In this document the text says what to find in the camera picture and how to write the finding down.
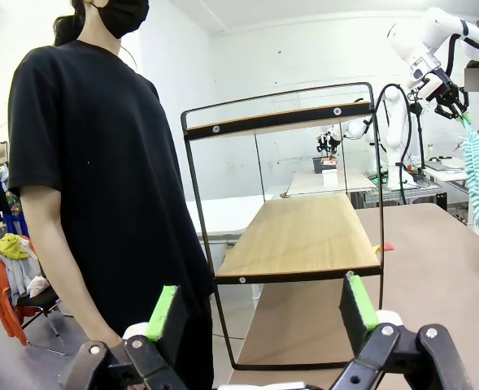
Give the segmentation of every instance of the floor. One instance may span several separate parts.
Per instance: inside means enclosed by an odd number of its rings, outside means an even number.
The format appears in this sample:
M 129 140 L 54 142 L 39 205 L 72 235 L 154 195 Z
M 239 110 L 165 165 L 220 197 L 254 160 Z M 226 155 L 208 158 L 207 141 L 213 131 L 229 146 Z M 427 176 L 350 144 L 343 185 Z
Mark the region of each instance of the floor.
M 255 307 L 252 290 L 248 286 L 226 286 L 220 288 L 233 351 L 236 356 L 242 347 L 242 340 L 248 331 Z M 226 384 L 232 374 L 229 356 L 225 347 L 216 305 L 212 302 L 214 317 L 214 367 L 215 385 Z M 52 314 L 51 321 L 71 351 L 63 357 L 55 353 L 23 347 L 15 338 L 9 338 L 0 323 L 0 390 L 16 388 L 18 390 L 53 390 L 59 388 L 58 375 L 72 361 L 75 351 L 86 342 L 84 332 L 74 318 L 64 318 L 61 314 Z M 44 318 L 37 319 L 26 329 L 29 340 L 51 348 L 60 348 L 58 341 Z

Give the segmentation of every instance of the black hair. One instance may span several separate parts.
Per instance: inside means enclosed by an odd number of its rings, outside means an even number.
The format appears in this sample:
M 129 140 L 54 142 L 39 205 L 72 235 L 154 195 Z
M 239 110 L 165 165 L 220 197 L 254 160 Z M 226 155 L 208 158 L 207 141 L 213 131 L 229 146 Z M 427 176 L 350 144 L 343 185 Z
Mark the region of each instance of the black hair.
M 83 0 L 71 0 L 71 5 L 75 9 L 75 15 L 60 16 L 53 24 L 54 46 L 75 41 L 84 28 L 85 8 Z
M 469 61 L 467 64 L 467 69 L 479 69 L 479 61 Z

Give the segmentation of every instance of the red object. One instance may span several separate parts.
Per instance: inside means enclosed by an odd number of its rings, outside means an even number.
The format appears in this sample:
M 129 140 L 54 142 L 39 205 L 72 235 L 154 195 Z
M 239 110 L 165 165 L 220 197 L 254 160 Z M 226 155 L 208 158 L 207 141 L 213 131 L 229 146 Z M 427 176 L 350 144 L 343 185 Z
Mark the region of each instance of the red object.
M 384 250 L 394 250 L 394 247 L 389 243 L 384 243 Z
M 34 316 L 38 310 L 29 307 L 13 307 L 10 302 L 10 283 L 6 273 L 6 267 L 0 260 L 0 319 L 6 329 L 9 337 L 16 337 L 22 345 L 26 345 L 28 340 L 22 329 L 24 317 Z

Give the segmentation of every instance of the yellow cloth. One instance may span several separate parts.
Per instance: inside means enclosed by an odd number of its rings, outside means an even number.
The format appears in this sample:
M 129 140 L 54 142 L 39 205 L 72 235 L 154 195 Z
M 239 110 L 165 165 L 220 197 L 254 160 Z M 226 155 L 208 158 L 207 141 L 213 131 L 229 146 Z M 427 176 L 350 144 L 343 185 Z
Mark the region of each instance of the yellow cloth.
M 29 257 L 28 252 L 20 247 L 20 237 L 11 233 L 6 233 L 0 239 L 0 253 L 12 260 L 22 260 Z

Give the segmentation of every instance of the bolt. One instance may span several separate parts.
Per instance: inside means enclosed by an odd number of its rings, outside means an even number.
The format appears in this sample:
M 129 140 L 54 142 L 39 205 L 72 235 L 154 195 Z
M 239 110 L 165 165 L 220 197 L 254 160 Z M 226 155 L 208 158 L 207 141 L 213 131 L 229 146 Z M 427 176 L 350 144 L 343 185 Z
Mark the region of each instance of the bolt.
M 434 329 L 433 327 L 430 327 L 429 329 L 427 329 L 427 332 L 425 333 L 425 335 L 428 338 L 433 339 L 434 337 L 438 335 L 438 331 Z
M 384 336 L 391 336 L 394 333 L 393 327 L 384 327 L 382 329 L 382 335 Z

